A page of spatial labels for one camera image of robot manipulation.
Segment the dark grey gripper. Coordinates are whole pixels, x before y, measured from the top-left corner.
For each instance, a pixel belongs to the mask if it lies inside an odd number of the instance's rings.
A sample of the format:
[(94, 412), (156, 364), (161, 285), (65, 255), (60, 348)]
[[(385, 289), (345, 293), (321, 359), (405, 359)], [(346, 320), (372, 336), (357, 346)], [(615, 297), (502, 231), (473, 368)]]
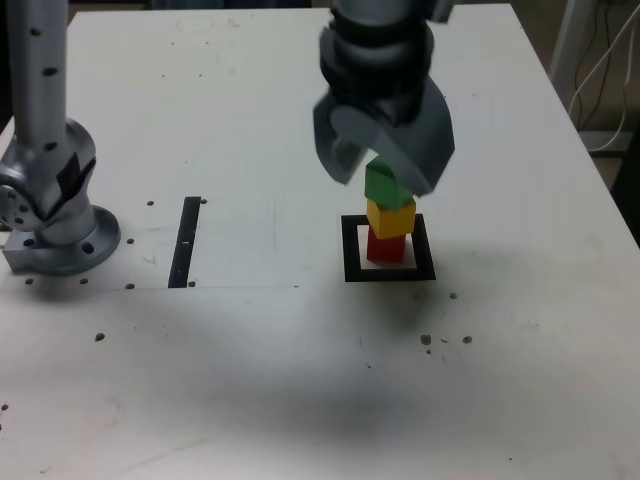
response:
[(381, 102), (380, 115), (340, 105), (326, 93), (313, 109), (315, 149), (327, 174), (346, 185), (371, 150), (413, 195), (433, 192), (455, 151), (449, 108), (442, 92)]

